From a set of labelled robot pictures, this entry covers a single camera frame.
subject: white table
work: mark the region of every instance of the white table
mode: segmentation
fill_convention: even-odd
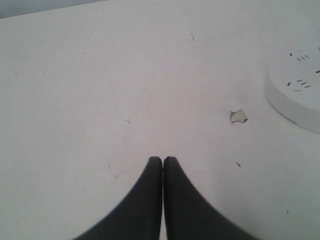
[[[318,239],[320,135],[263,82],[277,49],[320,45],[319,7],[108,0],[1,19],[0,239],[75,238],[168,155],[254,236]]]

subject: wall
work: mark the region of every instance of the wall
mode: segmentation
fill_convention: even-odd
[[[0,19],[102,0],[0,0]]]

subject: power socket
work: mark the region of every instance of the power socket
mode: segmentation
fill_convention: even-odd
[[[287,119],[320,133],[320,50],[289,49],[274,54],[266,71],[264,92]]]

